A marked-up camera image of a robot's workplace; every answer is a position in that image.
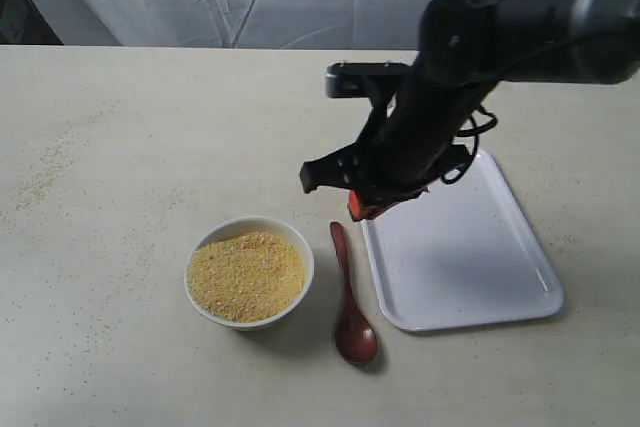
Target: bowl rim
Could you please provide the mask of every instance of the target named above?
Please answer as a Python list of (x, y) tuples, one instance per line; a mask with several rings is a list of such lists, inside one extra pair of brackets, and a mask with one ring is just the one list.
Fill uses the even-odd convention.
[[(218, 231), (220, 231), (222, 229), (225, 229), (225, 228), (229, 227), (230, 225), (237, 224), (237, 223), (240, 223), (240, 222), (249, 222), (249, 221), (261, 221), (261, 222), (266, 222), (266, 223), (271, 223), (271, 224), (277, 224), (278, 226), (284, 228), (285, 230), (290, 231), (295, 237), (297, 237), (302, 242), (302, 245), (304, 246), (305, 250), (309, 254), (309, 258), (311, 259), (311, 263), (309, 265), (309, 269), (308, 269), (309, 272), (308, 272), (307, 278), (305, 279), (305, 283), (304, 283), (304, 285), (302, 287), (302, 290), (300, 291), (298, 296), (294, 299), (294, 301), (291, 302), (291, 304), (289, 304), (289, 306), (286, 309), (284, 309), (282, 312), (278, 312), (277, 314), (272, 315), (271, 317), (267, 317), (266, 319), (258, 320), (256, 322), (233, 322), (231, 320), (226, 320), (226, 319), (223, 319), (221, 317), (218, 317), (217, 315), (212, 314), (208, 310), (205, 310), (191, 296), (191, 290), (189, 289), (189, 281), (188, 281), (189, 265), (191, 264), (191, 259), (193, 258), (193, 255), (196, 253), (196, 251), (199, 248), (202, 248), (205, 245), (207, 245), (207, 244), (202, 244), (204, 239), (206, 239), (207, 237), (210, 237), (215, 232), (218, 232)], [(186, 265), (186, 267), (184, 269), (184, 288), (185, 288), (185, 290), (187, 292), (187, 297), (189, 298), (189, 301), (191, 302), (191, 305), (193, 305), (193, 307), (195, 307), (195, 309), (201, 315), (206, 317), (207, 319), (211, 320), (212, 322), (216, 322), (216, 323), (218, 323), (220, 325), (224, 325), (226, 327), (231, 327), (231, 328), (234, 328), (234, 329), (250, 330), (250, 329), (254, 329), (254, 328), (257, 328), (257, 327), (263, 327), (265, 325), (268, 325), (268, 324), (271, 324), (273, 322), (276, 322), (277, 320), (281, 319), (282, 317), (287, 315), (289, 312), (291, 312), (293, 309), (295, 309), (296, 306), (298, 304), (300, 304), (302, 299), (307, 295), (307, 292), (309, 291), (309, 288), (311, 287), (311, 282), (313, 280), (314, 273), (315, 273), (315, 257), (313, 255), (313, 250), (311, 249), (311, 246), (309, 245), (307, 240), (302, 236), (302, 234), (296, 228), (292, 227), (291, 225), (287, 224), (286, 222), (284, 222), (282, 220), (278, 220), (278, 219), (275, 219), (273, 217), (267, 217), (267, 216), (262, 216), (262, 215), (250, 215), (250, 216), (244, 216), (244, 217), (236, 217), (234, 219), (227, 220), (226, 222), (223, 222), (223, 223), (217, 225), (216, 227), (211, 229), (207, 234), (205, 234), (196, 243), (195, 247), (191, 250), (191, 253), (189, 254), (189, 258), (187, 259), (187, 265)]]

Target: white bowl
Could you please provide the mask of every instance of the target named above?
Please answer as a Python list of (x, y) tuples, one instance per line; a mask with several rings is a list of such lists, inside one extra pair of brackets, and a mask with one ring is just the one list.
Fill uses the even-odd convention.
[[(191, 262), (191, 258), (193, 257), (195, 252), (201, 247), (204, 247), (211, 242), (220, 242), (222, 240), (231, 239), (233, 237), (238, 237), (240, 235), (248, 234), (251, 232), (267, 232), (269, 234), (276, 234), (289, 242), (289, 244), (291, 244), (298, 251), (300, 258), (302, 259), (302, 263), (306, 270), (305, 281), (302, 287), (302, 291), (300, 292), (300, 294), (298, 294), (298, 297), (296, 297), (296, 299), (289, 305), (289, 307), (287, 307), (282, 312), (272, 317), (268, 317), (264, 320), (259, 320), (257, 322), (232, 322), (230, 320), (222, 319), (205, 310), (193, 299), (193, 297), (191, 296), (191, 292), (189, 291), (189, 282), (187, 280), (189, 263)], [(296, 306), (300, 303), (300, 301), (302, 301), (304, 296), (309, 291), (311, 280), (313, 279), (313, 271), (313, 251), (311, 250), (311, 247), (309, 247), (307, 241), (304, 240), (304, 237), (302, 237), (300, 232), (298, 232), (290, 225), (285, 224), (284, 222), (276, 219), (271, 219), (269, 217), (241, 217), (219, 225), (211, 232), (209, 232), (204, 237), (204, 239), (202, 239), (198, 243), (198, 245), (196, 245), (195, 249), (193, 249), (193, 252), (189, 256), (189, 261), (187, 261), (187, 267), (184, 271), (184, 287), (187, 291), (187, 296), (189, 297), (191, 304), (207, 319), (236, 330), (259, 330), (273, 324), (274, 322), (277, 322), (296, 308)]]

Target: spoon bowl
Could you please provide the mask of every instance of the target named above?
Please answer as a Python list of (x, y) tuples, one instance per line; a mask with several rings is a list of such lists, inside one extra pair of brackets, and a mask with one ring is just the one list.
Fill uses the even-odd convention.
[(344, 279), (344, 303), (340, 320), (336, 325), (334, 342), (338, 352), (347, 362), (355, 365), (367, 364), (378, 352), (378, 339), (373, 327), (358, 308), (351, 289), (349, 255), (344, 228), (338, 222), (331, 222), (330, 228)]

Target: spoon handle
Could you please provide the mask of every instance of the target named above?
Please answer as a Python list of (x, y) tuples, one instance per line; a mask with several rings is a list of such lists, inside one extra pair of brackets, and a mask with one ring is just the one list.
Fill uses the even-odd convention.
[(351, 276), (349, 275), (349, 254), (347, 252), (347, 240), (344, 235), (344, 228), (340, 222), (331, 222), (329, 227), (331, 229), (333, 245), (336, 248), (338, 264), (340, 264), (342, 276), (344, 277), (345, 296), (347, 298), (353, 298), (353, 291), (351, 290)]

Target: brown spoon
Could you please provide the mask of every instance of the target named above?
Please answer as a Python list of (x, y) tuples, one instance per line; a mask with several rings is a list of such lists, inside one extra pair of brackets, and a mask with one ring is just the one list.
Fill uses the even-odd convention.
[(376, 356), (378, 340), (371, 324), (360, 312), (351, 290), (347, 241), (339, 222), (331, 222), (331, 238), (344, 277), (344, 303), (334, 333), (334, 342), (344, 360), (355, 365), (366, 364)]

